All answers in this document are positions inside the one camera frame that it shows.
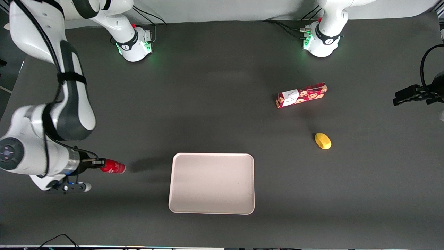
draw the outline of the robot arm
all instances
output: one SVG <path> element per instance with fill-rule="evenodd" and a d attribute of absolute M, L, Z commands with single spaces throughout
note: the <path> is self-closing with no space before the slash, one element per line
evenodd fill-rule
<path fill-rule="evenodd" d="M 319 6 L 324 10 L 321 21 L 313 22 L 301 28 L 305 32 L 303 49 L 315 56 L 325 57 L 337 48 L 340 33 L 344 28 L 349 15 L 345 10 L 348 7 L 372 3 L 376 0 L 318 0 Z"/>
<path fill-rule="evenodd" d="M 28 55 L 56 65 L 63 91 L 63 100 L 49 104 L 44 110 L 45 130 L 58 140 L 85 139 L 95 128 L 95 116 L 89 103 L 79 55 L 65 36 L 63 9 L 53 1 L 22 2 L 40 24 L 46 38 L 39 34 L 15 1 L 10 5 L 11 37 Z M 52 45 L 55 62 L 44 39 Z"/>
<path fill-rule="evenodd" d="M 12 0 L 10 4 L 11 36 L 25 53 L 53 63 L 63 99 L 49 104 L 18 108 L 11 119 L 8 132 L 0 138 L 0 168 L 12 173 L 30 175 L 42 190 L 86 192 L 91 185 L 69 182 L 68 176 L 88 168 L 100 168 L 107 173 L 122 173 L 125 166 L 107 159 L 91 159 L 84 150 L 66 146 L 58 141 L 82 140 L 95 128 L 79 55 L 67 42 L 64 19 L 87 16 L 106 24 L 123 45 L 132 43 L 123 56 L 140 60 L 147 53 L 145 31 L 134 29 L 123 15 L 116 14 L 119 1 L 75 0 L 63 8 L 58 0 Z M 106 21 L 118 20 L 113 26 Z"/>
<path fill-rule="evenodd" d="M 133 7 L 133 0 L 61 1 L 66 20 L 88 19 L 103 26 L 116 41 L 120 54 L 130 62 L 142 60 L 152 52 L 151 33 L 133 27 L 122 13 Z"/>

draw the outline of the dark gray surface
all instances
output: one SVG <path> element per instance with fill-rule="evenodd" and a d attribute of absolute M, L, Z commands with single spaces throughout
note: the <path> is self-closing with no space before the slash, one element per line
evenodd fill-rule
<path fill-rule="evenodd" d="M 418 84 L 423 53 L 441 43 L 436 14 L 350 21 L 328 58 L 259 22 L 159 27 L 154 54 L 128 63 L 104 29 L 67 31 L 97 128 L 80 147 L 128 166 L 89 170 L 87 194 L 51 196 L 0 172 L 0 243 L 40 244 L 67 233 L 81 245 L 444 248 L 444 106 L 393 107 Z M 444 51 L 426 80 L 444 69 Z M 54 67 L 27 57 L 1 121 L 48 102 Z M 325 97 L 278 110 L 280 91 L 325 81 Z M 330 136 L 321 150 L 312 133 Z M 247 216 L 168 210 L 177 152 L 250 153 L 256 210 Z"/>
<path fill-rule="evenodd" d="M 10 93 L 0 89 L 0 119 L 3 116 L 6 106 L 8 105 L 10 95 Z"/>

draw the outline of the white wall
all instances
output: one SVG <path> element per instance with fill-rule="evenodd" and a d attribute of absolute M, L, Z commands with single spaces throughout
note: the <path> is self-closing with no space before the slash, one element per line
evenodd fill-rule
<path fill-rule="evenodd" d="M 399 18 L 424 13 L 438 1 L 377 0 L 368 5 L 348 8 L 347 11 L 350 19 Z M 168 23 L 250 21 L 271 17 L 278 17 L 278 20 L 300 19 L 316 5 L 314 0 L 135 0 L 135 6 L 157 13 Z M 146 20 L 132 10 L 125 15 L 131 22 L 147 24 Z M 94 23 L 76 20 L 68 21 L 66 25 L 67 28 L 75 28 Z"/>

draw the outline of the white label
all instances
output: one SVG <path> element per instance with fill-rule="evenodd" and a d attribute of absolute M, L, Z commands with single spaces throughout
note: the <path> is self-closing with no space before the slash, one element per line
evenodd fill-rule
<path fill-rule="evenodd" d="M 292 105 L 296 103 L 296 100 L 299 98 L 299 91 L 297 89 L 290 90 L 286 92 L 282 92 L 284 96 L 284 103 L 282 103 L 282 107 Z"/>

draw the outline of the red cup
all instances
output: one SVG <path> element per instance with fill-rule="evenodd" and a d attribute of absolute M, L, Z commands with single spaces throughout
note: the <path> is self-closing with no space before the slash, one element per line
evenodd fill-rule
<path fill-rule="evenodd" d="M 106 159 L 105 164 L 100 168 L 100 170 L 105 173 L 124 173 L 125 169 L 124 164 L 110 159 Z"/>

